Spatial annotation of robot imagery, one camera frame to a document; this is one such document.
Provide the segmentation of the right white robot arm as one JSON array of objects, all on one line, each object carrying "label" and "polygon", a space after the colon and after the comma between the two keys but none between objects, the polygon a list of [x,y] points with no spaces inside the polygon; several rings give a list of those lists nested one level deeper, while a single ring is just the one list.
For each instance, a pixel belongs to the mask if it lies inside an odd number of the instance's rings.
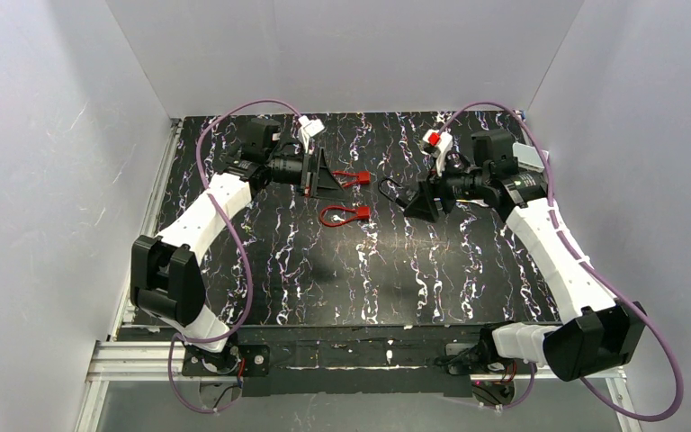
[{"label": "right white robot arm", "polygon": [[446,355],[448,369],[516,360],[549,366],[570,382],[627,365],[644,330],[632,307],[603,287],[585,269],[588,259],[570,253],[569,236],[555,205],[547,199],[542,169],[521,163],[517,143],[506,130],[471,135],[473,156],[452,150],[450,133],[429,130],[422,147],[433,164],[417,189],[399,198],[407,218],[436,222],[459,201],[484,203],[516,235],[542,274],[558,307],[558,326],[505,321],[487,325],[479,342]]}]

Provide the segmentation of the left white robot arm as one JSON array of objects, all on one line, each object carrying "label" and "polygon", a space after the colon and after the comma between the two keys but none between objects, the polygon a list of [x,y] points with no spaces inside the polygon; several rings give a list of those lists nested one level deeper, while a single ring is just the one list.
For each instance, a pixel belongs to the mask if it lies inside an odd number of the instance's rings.
[{"label": "left white robot arm", "polygon": [[182,215],[155,236],[141,235],[132,245],[131,303],[204,352],[223,351],[234,332],[208,306],[200,268],[214,239],[223,230],[233,230],[232,217],[270,183],[293,185],[309,198],[345,197],[323,149],[310,145],[325,129],[323,122],[306,116],[297,122],[294,142],[300,149],[286,153],[278,121],[251,119],[241,140],[217,157],[206,189]]}]

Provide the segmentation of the white small box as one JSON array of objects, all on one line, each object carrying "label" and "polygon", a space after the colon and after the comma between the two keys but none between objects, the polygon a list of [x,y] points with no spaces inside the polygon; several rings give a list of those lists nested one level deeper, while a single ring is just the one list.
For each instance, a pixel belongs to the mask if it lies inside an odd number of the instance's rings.
[{"label": "white small box", "polygon": [[513,156],[518,159],[518,166],[522,170],[534,171],[538,173],[543,173],[545,171],[544,163],[549,161],[549,152],[547,150],[542,150],[542,156],[537,155],[537,149],[534,146],[526,145],[520,142],[514,142],[513,146]]}]

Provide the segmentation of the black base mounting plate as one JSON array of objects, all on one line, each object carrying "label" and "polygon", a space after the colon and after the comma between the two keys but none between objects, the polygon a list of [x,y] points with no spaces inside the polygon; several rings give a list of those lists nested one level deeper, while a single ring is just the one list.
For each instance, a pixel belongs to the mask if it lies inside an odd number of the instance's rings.
[{"label": "black base mounting plate", "polygon": [[478,345],[482,325],[247,326],[218,353],[189,346],[185,377],[226,380],[247,397],[434,393],[509,403],[520,361]]}]

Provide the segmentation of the aluminium frame rail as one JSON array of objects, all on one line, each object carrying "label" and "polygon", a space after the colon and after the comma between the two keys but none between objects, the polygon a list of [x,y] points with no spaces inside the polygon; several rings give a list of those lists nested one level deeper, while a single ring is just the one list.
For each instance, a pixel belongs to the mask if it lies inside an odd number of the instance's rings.
[{"label": "aluminium frame rail", "polygon": [[[155,183],[148,198],[141,234],[156,230],[158,214],[175,160],[175,151],[184,127],[182,119],[171,121],[164,155],[157,169]],[[95,343],[76,431],[95,431],[100,423],[109,384],[113,381],[155,381],[165,376],[166,342],[130,342],[118,339],[120,330],[133,321],[135,307],[130,303],[130,277],[123,279],[121,298],[105,339]]]}]

